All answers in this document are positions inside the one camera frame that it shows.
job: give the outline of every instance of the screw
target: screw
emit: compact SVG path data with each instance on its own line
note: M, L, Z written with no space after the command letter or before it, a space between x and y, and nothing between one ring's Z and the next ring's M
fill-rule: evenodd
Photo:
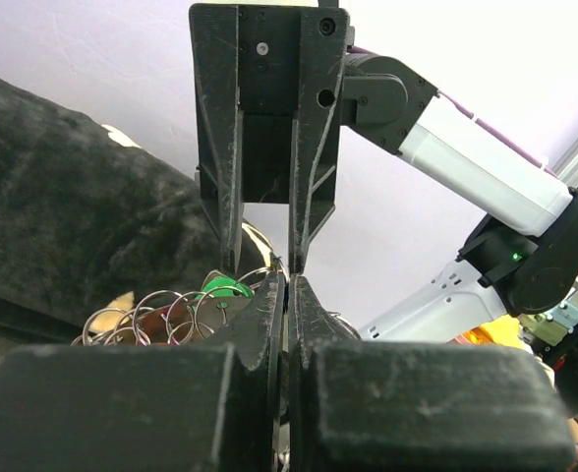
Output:
M260 59L259 62L257 62L257 70L259 72L265 72L268 67L269 66L267 65L267 61L264 59Z
M324 18L319 22L319 32L323 36L330 36L335 32L336 24L332 18Z
M266 42L260 42L259 44L257 44L257 53L259 54L259 56L266 56L268 52L269 46L267 45Z

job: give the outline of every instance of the purple cable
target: purple cable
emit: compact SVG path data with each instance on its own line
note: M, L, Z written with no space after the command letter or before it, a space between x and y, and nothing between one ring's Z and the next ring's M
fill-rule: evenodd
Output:
M357 47L357 46L350 46L348 48L348 52L350 54L375 54L371 51L369 51L368 49L364 49L363 47ZM469 111L468 109L466 109L463 105L461 105L460 103L458 103L456 100L454 100L453 98L451 98L450 96L448 96L446 93L444 93L443 91L439 91L438 92L441 96L443 96L444 98L446 98L448 101L450 101L453 105L455 105L455 108L457 108L457 110L463 114L465 117L467 117L469 120L472 120L475 117L475 114L471 111ZM485 122L484 120L482 120L481 118L477 118L475 120L475 123L480 126L483 130L485 130L487 133L490 133L492 136L494 136L496 139L498 139L499 141L501 141L504 145L506 145L507 147L509 147L510 149L512 149L514 152L516 152L518 155L520 155L521 157L523 157L525 160L527 160L529 163L535 165L536 167L538 167L539 169L543 168L543 165L538 162L537 159L535 159L530 153L528 153L527 151L525 151L524 149L522 149L520 146L518 146L516 143L514 143L513 141L511 141L509 138L507 138L505 135L503 135L500 131L498 131L496 128L494 128L493 126L491 126L490 124L488 124L487 122ZM552 175L553 177L557 176L553 173L553 171L551 171L548 168L544 168L545 172L549 175Z

